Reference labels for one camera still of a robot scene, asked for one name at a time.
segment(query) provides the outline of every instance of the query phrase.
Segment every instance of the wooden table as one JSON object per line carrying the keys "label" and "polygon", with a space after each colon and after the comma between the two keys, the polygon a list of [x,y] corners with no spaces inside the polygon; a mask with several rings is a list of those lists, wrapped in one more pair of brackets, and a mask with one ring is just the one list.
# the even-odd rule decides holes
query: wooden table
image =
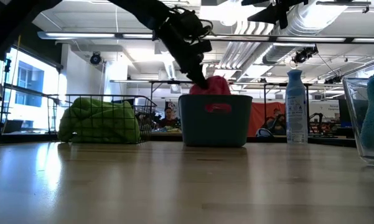
{"label": "wooden table", "polygon": [[374,223],[344,147],[40,143],[0,148],[0,223]]}

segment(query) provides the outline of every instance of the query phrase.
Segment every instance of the black robotic arm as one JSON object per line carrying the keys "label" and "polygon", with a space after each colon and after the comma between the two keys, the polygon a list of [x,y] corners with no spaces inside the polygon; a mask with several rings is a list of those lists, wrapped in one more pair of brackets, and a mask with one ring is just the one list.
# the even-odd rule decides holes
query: black robotic arm
{"label": "black robotic arm", "polygon": [[[207,88],[202,73],[203,53],[212,50],[208,40],[201,40],[211,28],[204,27],[194,11],[170,9],[158,0],[109,0],[132,13],[139,22],[153,30],[180,65],[181,72],[193,82]],[[0,14],[0,59],[23,27],[42,11],[53,8],[61,0],[12,0]]]}

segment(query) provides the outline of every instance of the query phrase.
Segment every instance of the wire basket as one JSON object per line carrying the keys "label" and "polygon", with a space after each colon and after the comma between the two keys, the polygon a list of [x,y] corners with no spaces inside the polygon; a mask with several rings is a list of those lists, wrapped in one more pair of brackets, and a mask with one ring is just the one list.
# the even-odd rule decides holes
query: wire basket
{"label": "wire basket", "polygon": [[135,95],[49,95],[49,134],[64,142],[137,144],[149,140],[156,104]]}

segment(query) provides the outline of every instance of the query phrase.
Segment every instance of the green towel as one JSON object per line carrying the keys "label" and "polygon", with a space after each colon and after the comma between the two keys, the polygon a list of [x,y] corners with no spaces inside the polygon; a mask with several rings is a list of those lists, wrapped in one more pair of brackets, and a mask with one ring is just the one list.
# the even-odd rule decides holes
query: green towel
{"label": "green towel", "polygon": [[58,138],[64,142],[136,143],[140,131],[129,102],[77,98],[62,116]]}

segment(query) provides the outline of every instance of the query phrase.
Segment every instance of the pink cloth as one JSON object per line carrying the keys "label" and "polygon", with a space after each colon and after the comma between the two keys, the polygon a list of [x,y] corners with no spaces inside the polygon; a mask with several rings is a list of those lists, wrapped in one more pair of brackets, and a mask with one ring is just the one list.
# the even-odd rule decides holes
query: pink cloth
{"label": "pink cloth", "polygon": [[209,88],[202,89],[198,85],[194,85],[190,90],[191,95],[231,95],[230,87],[225,78],[220,76],[213,76],[207,79]]}

